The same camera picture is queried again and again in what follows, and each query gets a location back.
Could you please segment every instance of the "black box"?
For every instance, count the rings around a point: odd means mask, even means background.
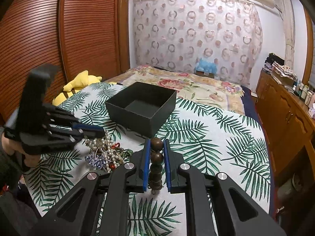
[[[135,82],[105,103],[111,120],[152,138],[173,112],[176,90]]]

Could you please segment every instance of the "yellow plush toy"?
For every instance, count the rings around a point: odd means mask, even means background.
[[[79,73],[71,82],[63,87],[63,92],[60,93],[53,100],[53,105],[58,106],[64,102],[67,98],[71,97],[73,94],[78,93],[80,90],[92,83],[97,83],[102,80],[101,76],[89,75],[88,71],[83,71]]]

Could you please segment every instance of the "robotic hand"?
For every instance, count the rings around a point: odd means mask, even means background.
[[[89,172],[36,224],[29,236],[93,236],[105,194],[99,236],[127,236],[129,193],[143,193],[148,186],[150,140],[132,154],[130,162],[113,173]],[[184,162],[164,141],[167,189],[185,193],[187,236],[216,236],[208,196],[214,210],[218,236],[285,236],[275,221],[227,174],[210,176]]]
[[[4,136],[21,142],[27,154],[68,151],[82,138],[105,136],[102,127],[82,124],[73,113],[43,103],[46,90],[58,71],[59,67],[52,64],[30,71],[19,107],[5,125]]]

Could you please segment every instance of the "blue gripper pad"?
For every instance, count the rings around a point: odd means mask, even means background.
[[[149,182],[149,165],[150,165],[150,153],[151,153],[151,141],[148,140],[145,142],[144,148],[144,156],[145,156],[145,163],[144,163],[144,169],[143,169],[143,191],[146,192],[146,189],[148,188],[148,182]]]
[[[165,176],[166,176],[166,186],[168,192],[170,192],[171,189],[171,168],[170,168],[170,160],[169,160],[169,153],[166,145],[166,141],[164,140],[164,167],[165,167]]]

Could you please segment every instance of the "bed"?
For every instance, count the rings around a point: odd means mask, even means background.
[[[108,98],[136,80],[178,92],[175,110],[157,137],[168,138],[172,150],[182,153],[185,162],[203,173],[226,172],[266,212],[273,213],[273,179],[267,145],[247,88],[140,66],[108,80],[108,83],[84,88],[60,107],[74,112],[83,123],[103,126],[124,149],[139,151],[143,148],[144,138],[111,121],[104,105]],[[42,215],[92,170],[84,160],[88,153],[89,148],[81,142],[74,150],[43,155],[39,165],[25,175],[26,185]],[[166,187],[158,195],[152,195],[150,191],[130,194],[129,235],[185,236],[184,198],[184,194],[170,195]]]

